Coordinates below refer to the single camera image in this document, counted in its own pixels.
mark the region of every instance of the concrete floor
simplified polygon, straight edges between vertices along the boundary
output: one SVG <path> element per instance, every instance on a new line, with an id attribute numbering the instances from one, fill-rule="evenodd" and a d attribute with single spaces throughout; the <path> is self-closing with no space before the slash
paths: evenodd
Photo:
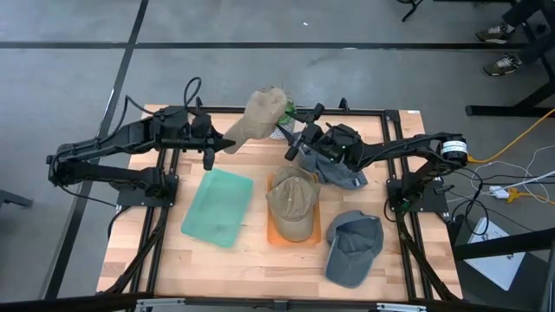
<path id="1" fill-rule="evenodd" d="M 139 3 L 4 0 L 0 41 L 126 42 Z M 426 1 L 402 24 L 407 10 L 385 0 L 151 0 L 138 41 L 473 42 L 473 32 L 499 21 L 507 5 Z M 522 40 L 519 34 L 516 41 Z M 35 199 L 31 209 L 5 205 L 0 211 L 0 302 L 39 296 L 73 200 L 46 180 L 45 157 L 61 143 L 95 135 L 122 55 L 118 49 L 0 49 L 0 189 Z M 498 57 L 479 51 L 135 50 L 122 94 L 140 103 L 180 104 L 185 83 L 199 75 L 206 105 L 244 105 L 256 88 L 277 85 L 304 106 L 320 101 L 335 107 L 346 97 L 352 107 L 417 109 L 428 133 L 464 133 L 473 155 L 485 158 L 534 119 L 467 117 L 464 106 L 512 105 L 547 79 L 539 64 L 502 78 L 483 75 L 481 64 Z M 555 98 L 543 105 L 555 106 Z M 139 116 L 131 109 L 126 120 Z M 552 120 L 542 123 L 500 160 L 526 166 L 534 150 L 555 144 L 554 127 Z M 553 157 L 555 149 L 539 153 L 532 173 L 550 171 Z M 125 156 L 103 160 L 112 166 L 127 161 Z M 480 173 L 521 174 L 502 165 Z M 462 177 L 447 181 L 459 194 L 473 192 Z M 532 190 L 542 192 L 537 185 Z M 115 192 L 104 185 L 95 185 L 91 195 L 115 201 Z M 485 198 L 484 204 L 534 230 L 552 226 L 555 218 L 551 206 L 532 198 L 513 205 Z M 60 296 L 94 293 L 113 215 L 109 207 L 88 204 Z M 478 211 L 471 216 L 479 217 Z M 491 218 L 509 233 L 525 231 Z M 463 290 L 473 298 L 473 289 L 463 285 Z"/>

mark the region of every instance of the green plastic tray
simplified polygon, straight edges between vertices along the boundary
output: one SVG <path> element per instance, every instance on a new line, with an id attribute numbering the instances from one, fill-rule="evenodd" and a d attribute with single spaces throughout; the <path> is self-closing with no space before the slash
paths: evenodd
<path id="1" fill-rule="evenodd" d="M 220 247 L 232 247 L 251 202 L 252 185 L 251 179 L 219 169 L 205 173 L 181 232 Z"/>

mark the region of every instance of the sneaker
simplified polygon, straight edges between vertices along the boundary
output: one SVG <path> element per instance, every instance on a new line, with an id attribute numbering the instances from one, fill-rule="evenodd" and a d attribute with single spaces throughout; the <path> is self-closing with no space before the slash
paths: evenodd
<path id="1" fill-rule="evenodd" d="M 514 31 L 507 32 L 507 26 L 505 23 L 497 25 L 490 29 L 482 30 L 474 34 L 476 39 L 481 42 L 491 42 L 491 43 L 507 43 L 514 34 Z"/>
<path id="2" fill-rule="evenodd" d="M 490 76 L 501 76 L 514 73 L 520 68 L 522 61 L 516 55 L 504 55 L 493 64 L 484 66 L 484 73 Z"/>

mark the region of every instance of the gray baseball cap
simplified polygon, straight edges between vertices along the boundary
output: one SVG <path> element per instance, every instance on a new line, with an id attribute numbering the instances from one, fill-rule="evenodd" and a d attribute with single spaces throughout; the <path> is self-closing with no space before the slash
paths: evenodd
<path id="1" fill-rule="evenodd" d="M 298 164 L 317 174 L 322 184 L 335 184 L 346 190 L 356 190 L 368 184 L 362 171 L 352 172 L 345 164 L 335 163 L 307 146 L 301 146 L 299 152 Z"/>
<path id="2" fill-rule="evenodd" d="M 286 106 L 287 96 L 280 88 L 255 91 L 246 104 L 243 117 L 224 134 L 224 139 L 235 141 L 235 145 L 227 147 L 224 152 L 233 154 L 248 139 L 269 137 L 285 114 Z"/>
<path id="3" fill-rule="evenodd" d="M 331 248 L 325 276 L 333 283 L 355 288 L 366 279 L 382 251 L 382 221 L 361 211 L 347 211 L 331 222 L 326 239 Z"/>

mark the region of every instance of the beige cap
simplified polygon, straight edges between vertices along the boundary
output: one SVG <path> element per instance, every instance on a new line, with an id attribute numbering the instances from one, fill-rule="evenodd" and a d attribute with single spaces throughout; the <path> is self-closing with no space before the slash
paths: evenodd
<path id="1" fill-rule="evenodd" d="M 290 177 L 299 177 L 301 179 L 314 183 L 314 178 L 312 178 L 312 175 L 309 172 L 306 172 L 305 170 L 297 166 L 281 166 L 276 170 L 271 187 L 278 186 L 279 184 L 284 182 L 284 180 Z M 314 185 L 315 187 L 317 187 L 315 188 L 315 191 L 319 193 L 320 186 L 316 183 L 314 183 Z"/>
<path id="2" fill-rule="evenodd" d="M 276 129 L 278 120 L 285 114 L 286 106 L 287 96 L 280 88 L 253 93 L 243 117 L 224 134 L 224 139 L 235 141 L 235 145 L 224 152 L 235 153 L 248 139 L 269 137 Z"/>
<path id="3" fill-rule="evenodd" d="M 293 242 L 310 237 L 318 194 L 316 183 L 299 177 L 285 179 L 266 194 L 274 224 L 282 237 Z"/>

